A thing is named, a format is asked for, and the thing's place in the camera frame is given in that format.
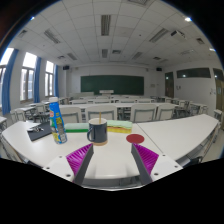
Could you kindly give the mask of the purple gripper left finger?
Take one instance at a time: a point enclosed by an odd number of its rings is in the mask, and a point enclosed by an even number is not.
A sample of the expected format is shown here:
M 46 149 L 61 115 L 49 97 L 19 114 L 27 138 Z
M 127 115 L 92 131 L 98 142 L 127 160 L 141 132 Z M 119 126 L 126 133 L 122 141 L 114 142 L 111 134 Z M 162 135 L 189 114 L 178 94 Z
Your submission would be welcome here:
M 66 156 L 67 162 L 74 173 L 75 184 L 82 184 L 93 154 L 93 144 L 88 144 Z

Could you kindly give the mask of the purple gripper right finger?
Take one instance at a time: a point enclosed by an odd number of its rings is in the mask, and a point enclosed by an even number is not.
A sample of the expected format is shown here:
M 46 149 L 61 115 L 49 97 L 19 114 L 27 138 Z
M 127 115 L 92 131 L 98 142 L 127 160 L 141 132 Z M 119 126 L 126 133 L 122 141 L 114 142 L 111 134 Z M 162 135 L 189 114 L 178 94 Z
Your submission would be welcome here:
M 132 144 L 131 153 L 137 165 L 141 183 L 143 185 L 151 183 L 151 172 L 158 160 L 159 155 L 136 143 Z

